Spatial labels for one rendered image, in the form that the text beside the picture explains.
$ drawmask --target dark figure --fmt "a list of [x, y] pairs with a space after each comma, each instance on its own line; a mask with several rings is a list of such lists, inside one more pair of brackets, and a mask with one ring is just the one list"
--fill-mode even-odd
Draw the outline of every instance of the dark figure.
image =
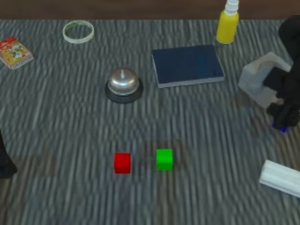
[[273, 127], [279, 130], [294, 127], [300, 120], [300, 15], [292, 16], [279, 28], [279, 37], [293, 60], [290, 72], [273, 68], [263, 84], [277, 92], [283, 105], [272, 103], [267, 113], [274, 117]]
[[8, 156], [0, 131], [0, 179], [9, 179], [17, 172], [17, 168]]

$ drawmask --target yellow bottle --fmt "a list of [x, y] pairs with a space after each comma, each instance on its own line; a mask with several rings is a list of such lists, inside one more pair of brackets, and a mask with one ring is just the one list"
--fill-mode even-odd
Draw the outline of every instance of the yellow bottle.
[[222, 44], [230, 44], [239, 23], [239, 0], [227, 0], [225, 10], [221, 13], [217, 27], [216, 39]]

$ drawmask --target small red box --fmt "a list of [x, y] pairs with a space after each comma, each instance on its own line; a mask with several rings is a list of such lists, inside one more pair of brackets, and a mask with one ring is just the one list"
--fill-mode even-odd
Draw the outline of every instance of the small red box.
[[114, 155], [114, 172], [129, 174], [131, 171], [131, 155], [126, 152], [117, 152]]

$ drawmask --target tape roll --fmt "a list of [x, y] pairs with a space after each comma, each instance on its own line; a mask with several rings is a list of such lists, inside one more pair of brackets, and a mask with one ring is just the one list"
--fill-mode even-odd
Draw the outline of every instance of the tape roll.
[[[70, 38], [67, 36], [66, 32], [68, 29], [70, 29], [74, 26], [87, 26], [91, 29], [91, 32], [88, 36], [86, 36], [84, 38], [79, 38], [79, 39]], [[62, 35], [63, 35], [64, 39], [67, 42], [72, 43], [72, 44], [82, 44], [82, 43], [88, 42], [94, 37], [94, 34], [95, 34], [94, 26], [90, 22], [87, 22], [84, 20], [71, 21], [71, 22], [67, 23], [62, 30]]]

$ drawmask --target silver bell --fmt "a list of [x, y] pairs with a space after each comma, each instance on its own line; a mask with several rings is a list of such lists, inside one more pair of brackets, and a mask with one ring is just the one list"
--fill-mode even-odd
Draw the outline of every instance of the silver bell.
[[129, 103], [137, 100], [143, 92], [143, 83], [129, 68], [114, 70], [105, 86], [106, 96], [116, 103]]

